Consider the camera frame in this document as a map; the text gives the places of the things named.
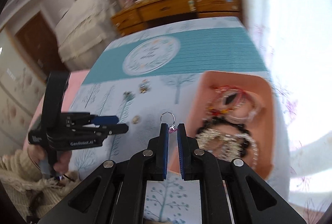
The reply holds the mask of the left hand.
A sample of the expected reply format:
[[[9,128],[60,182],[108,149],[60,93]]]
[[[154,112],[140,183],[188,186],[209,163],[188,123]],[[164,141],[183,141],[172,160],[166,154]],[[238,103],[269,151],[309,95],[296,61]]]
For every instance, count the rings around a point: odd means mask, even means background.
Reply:
[[[46,151],[39,145],[28,145],[27,151],[32,162],[35,163],[38,168],[41,168],[40,163],[47,158]],[[58,158],[58,161],[53,165],[54,170],[61,175],[67,173],[69,170],[71,156],[71,151],[62,152]]]

